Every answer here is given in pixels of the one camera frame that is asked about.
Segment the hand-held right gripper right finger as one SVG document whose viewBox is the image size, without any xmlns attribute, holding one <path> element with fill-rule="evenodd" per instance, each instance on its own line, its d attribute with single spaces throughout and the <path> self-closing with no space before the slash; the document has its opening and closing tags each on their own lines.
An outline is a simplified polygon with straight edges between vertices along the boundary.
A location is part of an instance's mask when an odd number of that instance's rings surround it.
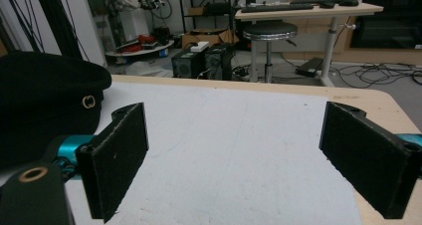
<svg viewBox="0 0 422 225">
<path fill-rule="evenodd" d="M 422 172 L 422 146 L 344 104 L 326 104 L 319 149 L 385 219 L 401 219 Z"/>
</svg>

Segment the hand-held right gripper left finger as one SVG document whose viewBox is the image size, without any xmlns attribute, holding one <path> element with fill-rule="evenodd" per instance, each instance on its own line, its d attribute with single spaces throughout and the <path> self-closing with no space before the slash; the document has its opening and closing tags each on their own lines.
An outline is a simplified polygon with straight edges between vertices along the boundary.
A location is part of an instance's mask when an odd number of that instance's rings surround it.
<svg viewBox="0 0 422 225">
<path fill-rule="evenodd" d="M 114 111 L 111 123 L 76 150 L 91 216 L 107 223 L 148 152 L 144 103 Z"/>
</svg>

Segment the black hat with gold emblem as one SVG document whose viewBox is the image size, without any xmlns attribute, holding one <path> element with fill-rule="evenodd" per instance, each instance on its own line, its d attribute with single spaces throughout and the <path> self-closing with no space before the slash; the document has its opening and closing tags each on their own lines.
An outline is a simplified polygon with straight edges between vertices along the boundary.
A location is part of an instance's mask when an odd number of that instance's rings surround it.
<svg viewBox="0 0 422 225">
<path fill-rule="evenodd" d="M 66 134 L 92 134 L 100 123 L 107 69 L 39 52 L 0 57 L 0 169 L 40 159 Z"/>
</svg>

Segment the white plastic bag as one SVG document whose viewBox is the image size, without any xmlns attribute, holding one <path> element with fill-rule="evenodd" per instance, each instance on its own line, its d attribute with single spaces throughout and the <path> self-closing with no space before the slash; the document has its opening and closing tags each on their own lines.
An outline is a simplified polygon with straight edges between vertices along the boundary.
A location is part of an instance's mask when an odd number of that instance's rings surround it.
<svg viewBox="0 0 422 225">
<path fill-rule="evenodd" d="M 143 76 L 143 77 L 159 77 L 159 78 L 171 78 L 173 73 L 169 69 L 165 69 L 162 66 L 151 66 L 147 62 L 135 62 L 125 68 L 125 73 L 130 76 Z"/>
</svg>

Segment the black flat device on floor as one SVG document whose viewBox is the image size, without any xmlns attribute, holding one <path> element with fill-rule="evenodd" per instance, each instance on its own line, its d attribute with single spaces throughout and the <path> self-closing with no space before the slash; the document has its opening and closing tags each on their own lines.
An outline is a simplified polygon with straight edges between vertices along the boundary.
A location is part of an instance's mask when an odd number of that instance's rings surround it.
<svg viewBox="0 0 422 225">
<path fill-rule="evenodd" d="M 322 58 L 312 58 L 306 61 L 301 66 L 298 66 L 295 70 L 295 73 L 300 76 L 313 78 L 317 74 L 317 71 L 322 66 L 322 63 L 323 63 Z"/>
</svg>

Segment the white round platform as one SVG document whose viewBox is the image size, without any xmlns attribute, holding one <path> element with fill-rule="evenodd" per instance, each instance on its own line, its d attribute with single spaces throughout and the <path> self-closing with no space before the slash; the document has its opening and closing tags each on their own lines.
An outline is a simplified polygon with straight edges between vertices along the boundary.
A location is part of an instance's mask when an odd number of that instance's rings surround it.
<svg viewBox="0 0 422 225">
<path fill-rule="evenodd" d="M 157 46 L 154 49 L 151 50 L 140 50 L 140 51 L 136 51 L 136 52 L 105 52 L 106 56 L 110 56 L 110 57 L 131 57 L 131 56 L 138 56 L 138 55 L 145 55 L 145 54 L 150 54 L 150 53 L 154 53 L 154 52 L 158 52 L 164 49 L 169 48 L 170 46 L 172 46 L 174 44 L 174 40 L 169 40 L 169 42 L 164 45 L 164 46 Z"/>
</svg>

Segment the white table mat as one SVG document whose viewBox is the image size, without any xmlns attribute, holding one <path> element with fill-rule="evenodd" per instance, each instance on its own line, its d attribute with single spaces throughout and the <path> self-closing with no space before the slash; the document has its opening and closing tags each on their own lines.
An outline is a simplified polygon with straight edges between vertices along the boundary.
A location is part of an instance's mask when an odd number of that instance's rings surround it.
<svg viewBox="0 0 422 225">
<path fill-rule="evenodd" d="M 68 182 L 77 225 L 361 224 L 351 185 L 318 147 L 325 97 L 115 82 L 102 123 L 138 102 L 146 158 L 108 222 Z"/>
</svg>

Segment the black computer tower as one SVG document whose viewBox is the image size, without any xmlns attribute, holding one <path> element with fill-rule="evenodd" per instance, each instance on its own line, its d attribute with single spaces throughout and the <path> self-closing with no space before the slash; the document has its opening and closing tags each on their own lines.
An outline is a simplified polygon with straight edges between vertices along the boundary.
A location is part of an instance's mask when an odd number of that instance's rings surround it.
<svg viewBox="0 0 422 225">
<path fill-rule="evenodd" d="M 194 79 L 205 70 L 205 53 L 185 49 L 171 58 L 173 77 Z"/>
<path fill-rule="evenodd" d="M 205 52 L 205 68 L 209 80 L 230 81 L 233 49 L 228 44 L 213 45 Z"/>
</svg>

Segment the black glass cabinet front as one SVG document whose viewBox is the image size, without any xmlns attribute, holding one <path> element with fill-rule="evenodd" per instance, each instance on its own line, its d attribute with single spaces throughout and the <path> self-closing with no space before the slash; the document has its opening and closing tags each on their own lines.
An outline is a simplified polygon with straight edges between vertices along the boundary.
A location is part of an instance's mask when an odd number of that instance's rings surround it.
<svg viewBox="0 0 422 225">
<path fill-rule="evenodd" d="M 382 12 L 355 20 L 351 48 L 422 50 L 422 0 L 362 0 Z"/>
</svg>

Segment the white small box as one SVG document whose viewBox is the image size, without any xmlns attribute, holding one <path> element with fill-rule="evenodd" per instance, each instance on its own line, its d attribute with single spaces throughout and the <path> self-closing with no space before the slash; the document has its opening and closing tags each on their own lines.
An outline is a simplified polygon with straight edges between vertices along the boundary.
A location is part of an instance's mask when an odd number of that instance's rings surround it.
<svg viewBox="0 0 422 225">
<path fill-rule="evenodd" d="M 192 46 L 190 48 L 191 52 L 202 52 L 205 49 L 207 49 L 209 47 L 210 43 L 209 42 L 198 42 L 195 46 Z"/>
</svg>

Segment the light wooden desk white legs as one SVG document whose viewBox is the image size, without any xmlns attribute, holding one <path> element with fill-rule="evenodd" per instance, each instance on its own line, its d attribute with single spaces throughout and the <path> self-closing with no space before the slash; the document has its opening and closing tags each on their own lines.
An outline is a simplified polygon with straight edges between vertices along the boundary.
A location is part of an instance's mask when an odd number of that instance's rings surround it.
<svg viewBox="0 0 422 225">
<path fill-rule="evenodd" d="M 323 86 L 332 87 L 333 83 L 328 77 L 332 51 L 336 36 L 337 19 L 339 17 L 363 16 L 373 15 L 377 12 L 382 12 L 381 6 L 372 5 L 368 3 L 359 3 L 354 7 L 335 5 L 331 9 L 321 9 L 319 6 L 314 6 L 308 10 L 298 11 L 275 11 L 275 12 L 257 12 L 257 13 L 243 13 L 237 12 L 235 18 L 237 20 L 256 23 L 267 20 L 292 20 L 292 19 L 309 19 L 309 18 L 329 18 L 330 25 L 326 33 L 324 58 L 321 66 L 321 71 L 317 72 L 318 78 Z"/>
</svg>

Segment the brown cardboard box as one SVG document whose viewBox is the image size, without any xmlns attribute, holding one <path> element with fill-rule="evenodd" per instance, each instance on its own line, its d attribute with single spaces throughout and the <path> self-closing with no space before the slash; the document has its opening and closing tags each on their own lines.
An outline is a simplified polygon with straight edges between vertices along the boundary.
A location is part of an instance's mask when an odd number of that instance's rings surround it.
<svg viewBox="0 0 422 225">
<path fill-rule="evenodd" d="M 230 29 L 195 29 L 185 33 L 181 38 L 183 49 L 198 42 L 209 42 L 211 45 L 228 43 L 236 44 L 239 38 Z"/>
</svg>

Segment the black round stool chrome rim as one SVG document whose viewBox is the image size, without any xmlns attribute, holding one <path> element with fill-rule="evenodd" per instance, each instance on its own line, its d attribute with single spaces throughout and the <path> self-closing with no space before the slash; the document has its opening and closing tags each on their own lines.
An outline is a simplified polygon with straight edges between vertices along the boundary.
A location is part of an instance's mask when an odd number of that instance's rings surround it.
<svg viewBox="0 0 422 225">
<path fill-rule="evenodd" d="M 265 82 L 270 84 L 273 77 L 272 64 L 272 43 L 276 41 L 286 41 L 295 44 L 292 39 L 298 34 L 298 27 L 291 23 L 283 21 L 263 21 L 246 27 L 243 31 L 243 37 L 252 42 L 266 43 L 266 64 L 265 64 Z"/>
</svg>

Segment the black metal shelf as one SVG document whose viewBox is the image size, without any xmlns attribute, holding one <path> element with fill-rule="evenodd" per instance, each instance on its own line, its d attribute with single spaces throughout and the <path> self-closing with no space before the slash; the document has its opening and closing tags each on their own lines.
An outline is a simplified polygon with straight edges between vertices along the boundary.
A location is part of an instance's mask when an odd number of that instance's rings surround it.
<svg viewBox="0 0 422 225">
<path fill-rule="evenodd" d="M 234 15 L 241 3 L 256 0 L 179 0 L 184 33 L 194 30 L 230 30 L 236 32 Z"/>
</svg>

